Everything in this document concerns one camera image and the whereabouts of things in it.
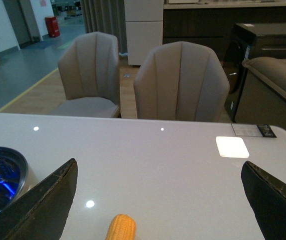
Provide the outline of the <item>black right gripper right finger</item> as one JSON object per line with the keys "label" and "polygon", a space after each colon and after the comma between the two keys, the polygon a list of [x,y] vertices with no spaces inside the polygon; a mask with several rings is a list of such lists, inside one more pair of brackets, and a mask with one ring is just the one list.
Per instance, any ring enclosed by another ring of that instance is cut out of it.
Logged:
{"label": "black right gripper right finger", "polygon": [[246,198],[266,240],[286,240],[286,183],[254,163],[241,170]]}

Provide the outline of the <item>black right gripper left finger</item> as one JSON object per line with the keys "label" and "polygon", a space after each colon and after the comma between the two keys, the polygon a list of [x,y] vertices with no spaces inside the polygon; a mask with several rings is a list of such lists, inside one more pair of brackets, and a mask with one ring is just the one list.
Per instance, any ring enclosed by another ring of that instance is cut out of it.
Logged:
{"label": "black right gripper left finger", "polygon": [[0,240],[58,240],[76,192],[78,165],[68,160],[0,212]]}

